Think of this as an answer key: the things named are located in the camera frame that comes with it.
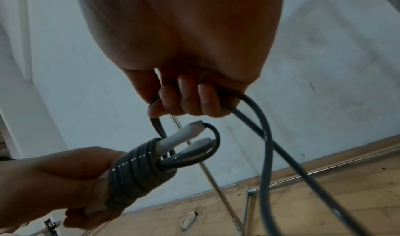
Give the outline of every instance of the small white item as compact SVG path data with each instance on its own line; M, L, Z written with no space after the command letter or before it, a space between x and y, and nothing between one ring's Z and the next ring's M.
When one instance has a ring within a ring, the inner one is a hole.
M180 222L180 227L182 231L186 231L190 228L190 225L196 220L197 217L197 212L189 212L186 214L183 218L182 221Z

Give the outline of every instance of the wooden floor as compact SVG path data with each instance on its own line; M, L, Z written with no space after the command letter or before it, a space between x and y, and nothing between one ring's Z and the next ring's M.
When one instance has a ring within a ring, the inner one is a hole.
M375 161L318 179L336 200L376 235L400 235L400 156ZM242 189L226 193L241 214ZM273 214L286 235L350 235L319 198L303 183L272 191ZM198 217L181 232L180 220L190 211ZM258 198L250 200L247 234L266 235ZM216 196L127 214L106 224L96 236L225 236L237 235L235 226Z

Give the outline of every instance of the wire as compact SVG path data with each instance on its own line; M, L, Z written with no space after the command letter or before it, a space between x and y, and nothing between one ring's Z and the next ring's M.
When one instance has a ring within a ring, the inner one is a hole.
M296 162L296 160L293 159L289 155L288 152L286 152L278 143L276 143L273 138L272 138L272 131L270 128L270 125L268 123L268 120L261 110L261 108L248 96L234 91L234 90L227 90L224 88L219 88L218 89L218 94L221 96L228 96L228 97L236 97L242 101L244 101L256 114L257 118L260 121L261 128L255 124L253 121L251 121L247 116L245 116L242 112L240 112L238 109L235 109L231 107L230 105L227 105L223 101L221 101L221 104L224 108L230 110L235 116L237 116L243 123L245 123L250 129L252 129L257 135L259 135L265 142L265 156L264 156L264 165L262 168L262 173L261 173L261 186L260 186L260 211L261 211L261 216L262 216L262 221L264 223L264 226L267 230L267 234L269 236L281 236L282 232L278 228L274 216L272 214L271 210L271 202L270 202L270 183L271 183L271 176L272 176L272 165L273 165L273 151L275 150L279 156L281 156L288 164L290 167L293 168L293 170L303 178L303 180L307 183L307 185L322 199L322 201L326 204L326 206L331 209L331 211L355 234L360 235L360 236L369 236L371 235L369 232L367 232L364 227L359 224L353 216L345 210L328 192L325 191L321 187L319 183L317 183L314 178L310 175L307 174L307 172L302 168L302 166ZM156 131L160 134L160 136L163 138L163 135L166 134L165 132L159 132L160 130L163 131L163 128L161 126L161 122L158 120L153 121L152 120L153 126L155 124L159 124L159 126L155 126ZM189 166L198 162L201 162L209 157L211 157L219 148L220 145L220 135L217 131L217 129L210 125L206 124L206 127L211 129L215 136L216 136L216 143L217 145L211 149L210 152L206 153L204 156L197 157L195 159L192 159L185 163L184 161L181 161L180 163L177 163L178 167L184 167L184 166Z

